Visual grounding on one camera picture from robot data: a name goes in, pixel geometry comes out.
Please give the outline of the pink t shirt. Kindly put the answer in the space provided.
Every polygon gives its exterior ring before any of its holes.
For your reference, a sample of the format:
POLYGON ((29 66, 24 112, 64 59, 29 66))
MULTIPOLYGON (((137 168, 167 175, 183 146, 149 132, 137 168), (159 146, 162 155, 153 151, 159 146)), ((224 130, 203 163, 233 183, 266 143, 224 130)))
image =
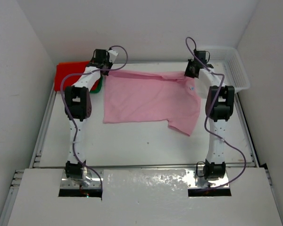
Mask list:
POLYGON ((119 70, 105 79, 104 123, 167 121, 190 136, 200 115, 195 80, 177 72, 119 70))

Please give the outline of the green t shirt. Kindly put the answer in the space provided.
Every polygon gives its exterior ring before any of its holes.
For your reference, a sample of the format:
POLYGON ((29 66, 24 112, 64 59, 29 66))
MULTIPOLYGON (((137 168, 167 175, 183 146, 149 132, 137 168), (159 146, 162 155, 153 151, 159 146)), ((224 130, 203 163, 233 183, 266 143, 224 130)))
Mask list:
POLYGON ((102 88, 102 81, 103 81, 102 77, 99 80, 97 80, 94 83, 93 87, 91 88, 90 93, 92 93, 92 94, 99 93, 101 88, 102 88))

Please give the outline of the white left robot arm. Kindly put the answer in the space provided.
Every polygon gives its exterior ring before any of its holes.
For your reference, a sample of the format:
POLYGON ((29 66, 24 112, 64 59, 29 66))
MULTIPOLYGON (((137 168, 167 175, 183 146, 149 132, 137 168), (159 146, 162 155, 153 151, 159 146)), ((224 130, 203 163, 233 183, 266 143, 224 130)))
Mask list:
POLYGON ((86 167, 83 137, 85 125, 92 113, 90 90, 103 75, 108 75, 118 53, 112 48, 96 49, 91 60, 82 73, 73 73, 62 80, 78 77, 78 81, 70 86, 61 88, 62 101, 70 125, 70 148, 65 165, 66 177, 76 181, 83 181, 88 173, 86 167))

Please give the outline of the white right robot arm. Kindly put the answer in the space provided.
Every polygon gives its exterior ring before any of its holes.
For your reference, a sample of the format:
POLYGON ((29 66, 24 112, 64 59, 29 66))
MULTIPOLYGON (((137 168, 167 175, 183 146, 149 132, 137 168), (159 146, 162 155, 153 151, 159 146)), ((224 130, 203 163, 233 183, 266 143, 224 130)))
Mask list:
POLYGON ((185 76, 200 81, 206 97, 205 130, 209 133, 208 154, 204 161, 203 175, 206 180, 217 180, 225 176, 224 136, 226 124, 233 114, 235 88, 224 83, 225 75, 215 73, 207 64, 206 51, 193 50, 194 59, 188 60, 185 76))

